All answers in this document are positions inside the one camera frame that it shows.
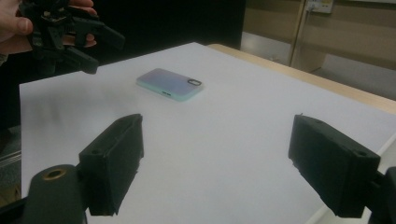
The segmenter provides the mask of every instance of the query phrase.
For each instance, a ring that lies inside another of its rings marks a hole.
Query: phone case
[[[203,88],[201,81],[161,68],[139,77],[136,84],[177,101],[188,100]]]

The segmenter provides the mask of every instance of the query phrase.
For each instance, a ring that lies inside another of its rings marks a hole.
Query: white paper
[[[176,102],[135,85],[158,67],[205,88]],[[323,203],[288,159],[294,115],[321,119],[373,151],[396,129],[395,115],[189,44],[94,76],[21,85],[23,195],[34,174],[78,164],[99,133],[133,113],[143,116],[145,158],[119,215],[89,223],[305,223]]]

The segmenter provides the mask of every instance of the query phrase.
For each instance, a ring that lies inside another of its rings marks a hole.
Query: black backdrop
[[[93,0],[101,21],[126,37],[119,51],[98,39],[83,49],[100,64],[198,42],[240,48],[246,0]],[[75,71],[58,63],[54,76]],[[19,125],[19,84],[46,78],[31,52],[10,55],[0,67],[0,130]]]

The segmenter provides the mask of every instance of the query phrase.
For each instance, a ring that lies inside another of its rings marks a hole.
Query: table
[[[119,215],[90,223],[305,223],[323,203],[287,157],[295,114],[322,119],[373,151],[396,133],[392,113],[218,48],[191,43],[100,67],[95,76],[22,84],[22,194],[34,174],[77,164],[113,120],[140,113],[139,173]],[[205,88],[181,103],[135,85],[156,67]]]

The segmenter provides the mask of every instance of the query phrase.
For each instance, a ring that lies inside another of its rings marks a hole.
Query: wall outlet
[[[321,13],[332,13],[333,0],[309,0],[306,10]]]

